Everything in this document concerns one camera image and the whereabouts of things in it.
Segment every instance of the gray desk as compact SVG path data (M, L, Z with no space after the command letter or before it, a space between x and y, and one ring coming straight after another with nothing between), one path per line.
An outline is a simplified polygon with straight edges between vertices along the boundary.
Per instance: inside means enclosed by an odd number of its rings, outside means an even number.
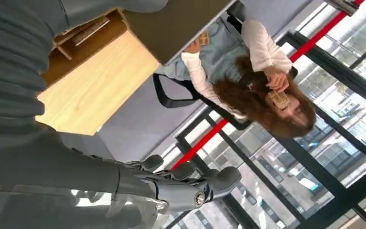
M125 11L130 30L161 64L168 64L236 0L169 0L155 13Z

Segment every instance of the gray sleeve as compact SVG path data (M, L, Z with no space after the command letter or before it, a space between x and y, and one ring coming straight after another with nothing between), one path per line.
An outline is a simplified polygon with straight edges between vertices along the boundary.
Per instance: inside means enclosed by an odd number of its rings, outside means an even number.
M84 16L71 17L59 0L0 0L0 184L72 187L114 192L119 168L67 149L56 131L35 121L44 113L37 94L48 68L53 38L92 19L111 5L94 2Z

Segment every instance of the white long sleeve top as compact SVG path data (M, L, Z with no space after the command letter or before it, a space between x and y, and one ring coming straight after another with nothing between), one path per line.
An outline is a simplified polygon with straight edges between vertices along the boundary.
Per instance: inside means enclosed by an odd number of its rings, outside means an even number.
M250 61L255 72L262 71L267 66L274 66L286 73L290 71L292 62L280 50L280 46L276 45L260 22L246 20L242 25L242 38L249 48ZM190 73L195 89L200 94L234 114L237 118L244 118L219 100L213 90L213 85L207 81L199 52L183 52L182 60Z

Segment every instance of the woman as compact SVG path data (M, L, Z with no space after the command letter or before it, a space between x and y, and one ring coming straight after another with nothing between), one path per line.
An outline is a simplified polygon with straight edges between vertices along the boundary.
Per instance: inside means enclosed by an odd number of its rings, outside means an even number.
M261 23L246 20L242 30L242 39L238 39L229 24L218 20L208 29L209 45L201 47L196 40L182 53L181 60L170 65L178 75L175 78L185 77L180 66L183 62L196 90L236 117L256 121L273 135L306 135L316 122L316 114L293 82L291 61ZM170 66L164 69L168 76ZM287 108L278 109L273 104L267 96L271 90L287 94Z

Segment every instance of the wavy hair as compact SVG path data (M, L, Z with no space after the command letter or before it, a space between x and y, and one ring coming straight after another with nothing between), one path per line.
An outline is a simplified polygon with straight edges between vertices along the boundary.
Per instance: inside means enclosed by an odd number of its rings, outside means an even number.
M240 82L232 82L225 78L213 85L219 99L231 109L245 115L249 120L258 122L271 134L280 137L300 137L307 135L316 122L315 110L309 99L299 90L293 81L294 72L287 75L289 86L286 94L292 94L299 100L302 111L308 119L306 126L298 126L279 116L267 105L264 98L268 93L267 77L264 72L254 72L250 58L239 57L236 65L242 74Z

